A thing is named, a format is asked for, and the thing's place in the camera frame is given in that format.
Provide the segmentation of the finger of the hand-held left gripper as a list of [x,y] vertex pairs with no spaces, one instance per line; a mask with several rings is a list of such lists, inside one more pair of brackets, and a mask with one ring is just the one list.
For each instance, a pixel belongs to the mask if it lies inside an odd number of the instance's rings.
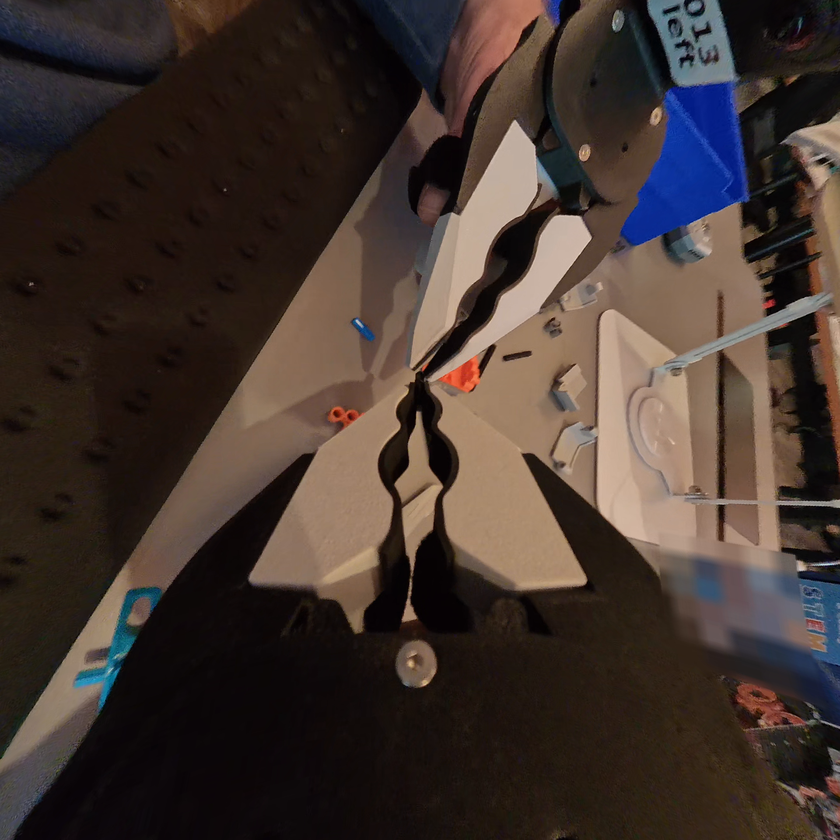
[[583,216],[530,214],[506,229],[465,316],[425,363],[436,380],[537,314],[551,290],[592,241]]
[[526,215],[538,195],[536,148],[518,121],[512,121],[463,210],[436,222],[408,344],[411,369],[420,369],[455,327],[460,304],[484,276],[497,238]]

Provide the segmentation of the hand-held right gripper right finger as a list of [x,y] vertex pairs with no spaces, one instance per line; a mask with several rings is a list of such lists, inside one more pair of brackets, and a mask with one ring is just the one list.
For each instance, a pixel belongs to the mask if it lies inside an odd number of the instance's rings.
[[456,594],[577,589],[586,575],[524,454],[453,396],[421,386],[433,534]]

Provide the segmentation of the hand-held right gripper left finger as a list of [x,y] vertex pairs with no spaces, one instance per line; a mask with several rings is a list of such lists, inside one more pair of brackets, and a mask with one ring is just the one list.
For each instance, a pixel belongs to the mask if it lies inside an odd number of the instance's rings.
[[313,456],[253,570],[251,585],[338,602],[355,631],[382,590],[380,548],[391,528],[393,497],[379,470],[385,445],[402,428],[408,396],[399,387]]

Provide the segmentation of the person's left forearm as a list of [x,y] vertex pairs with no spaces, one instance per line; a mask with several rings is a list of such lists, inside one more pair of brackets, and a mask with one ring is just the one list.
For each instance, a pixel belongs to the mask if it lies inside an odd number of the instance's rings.
[[376,31],[421,84],[438,112],[440,91],[451,39],[465,1],[356,1]]

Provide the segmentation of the person's left hand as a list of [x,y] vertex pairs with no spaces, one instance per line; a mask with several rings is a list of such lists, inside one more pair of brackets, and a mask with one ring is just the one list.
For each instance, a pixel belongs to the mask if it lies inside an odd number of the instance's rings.
[[511,57],[522,33],[544,14],[541,1],[464,2],[437,81],[447,137],[461,137],[469,106],[482,84]]

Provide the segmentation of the scattered small black grey pieces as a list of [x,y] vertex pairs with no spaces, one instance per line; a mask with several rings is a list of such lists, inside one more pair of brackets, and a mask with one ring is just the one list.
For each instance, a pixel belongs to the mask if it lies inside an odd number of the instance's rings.
[[487,367],[492,361],[510,363],[530,359],[535,354],[540,354],[562,333],[561,319],[556,313],[545,322],[529,321],[521,329],[514,330],[506,336],[501,344],[493,343],[484,350],[478,357],[479,378],[484,379]]

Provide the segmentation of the grey block piece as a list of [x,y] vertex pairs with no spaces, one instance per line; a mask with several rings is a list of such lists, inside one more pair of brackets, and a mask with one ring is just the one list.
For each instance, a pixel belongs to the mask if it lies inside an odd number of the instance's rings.
[[586,386],[580,365],[573,364],[554,378],[550,396],[560,411],[577,413],[581,410],[580,399]]

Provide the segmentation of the orange wedge piece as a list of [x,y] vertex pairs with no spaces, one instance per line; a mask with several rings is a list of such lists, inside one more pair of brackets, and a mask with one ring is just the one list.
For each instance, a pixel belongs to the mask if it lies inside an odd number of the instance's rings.
[[475,356],[441,376],[435,384],[450,396],[460,396],[473,392],[480,383],[480,376],[480,360]]

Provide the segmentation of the blue plastic bin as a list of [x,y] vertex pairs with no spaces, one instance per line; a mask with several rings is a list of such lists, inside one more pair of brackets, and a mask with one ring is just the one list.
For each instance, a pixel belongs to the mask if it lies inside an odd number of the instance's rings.
[[636,246],[749,197],[736,84],[677,87],[665,96],[663,149],[622,237]]

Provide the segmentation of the white book stand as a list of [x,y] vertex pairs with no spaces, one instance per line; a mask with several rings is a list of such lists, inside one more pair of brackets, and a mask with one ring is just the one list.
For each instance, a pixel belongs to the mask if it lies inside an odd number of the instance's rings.
[[748,483],[751,497],[735,497],[724,489],[713,497],[696,482],[690,431],[690,399],[686,370],[706,358],[726,364],[741,375],[729,351],[754,342],[773,329],[831,310],[838,302],[830,282],[819,293],[793,301],[773,315],[680,355],[657,341],[616,310],[604,311],[598,322],[597,439],[595,501],[599,512],[630,539],[658,543],[663,537],[693,539],[700,508],[726,513],[761,508],[788,511],[834,511],[838,500],[779,499],[759,496],[754,428],[754,393],[746,383],[735,390],[748,406],[742,411],[719,408],[717,419],[743,420],[750,440],[737,448],[745,458],[727,455],[724,437],[717,466],[732,468],[735,481]]

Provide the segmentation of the grey electronic module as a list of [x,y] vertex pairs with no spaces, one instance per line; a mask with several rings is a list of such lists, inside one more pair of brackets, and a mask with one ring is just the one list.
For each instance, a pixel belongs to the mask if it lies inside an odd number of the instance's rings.
[[696,264],[712,252],[711,226],[706,218],[674,228],[661,239],[667,257],[676,264]]

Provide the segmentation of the blue plastic tool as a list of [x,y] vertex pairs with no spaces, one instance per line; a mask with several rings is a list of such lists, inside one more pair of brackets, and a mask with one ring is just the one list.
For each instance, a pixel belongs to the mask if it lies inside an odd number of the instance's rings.
[[157,586],[135,587],[123,597],[111,643],[101,665],[79,671],[73,682],[76,689],[99,689],[97,711],[105,706],[124,660],[134,642],[159,604],[163,591]]

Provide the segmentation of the blue toy cardboard box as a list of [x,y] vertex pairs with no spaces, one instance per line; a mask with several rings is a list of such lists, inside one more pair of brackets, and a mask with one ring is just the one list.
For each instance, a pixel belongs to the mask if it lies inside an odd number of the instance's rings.
[[721,681],[783,793],[820,838],[838,838],[838,566],[806,567],[799,584],[809,648],[738,634]]

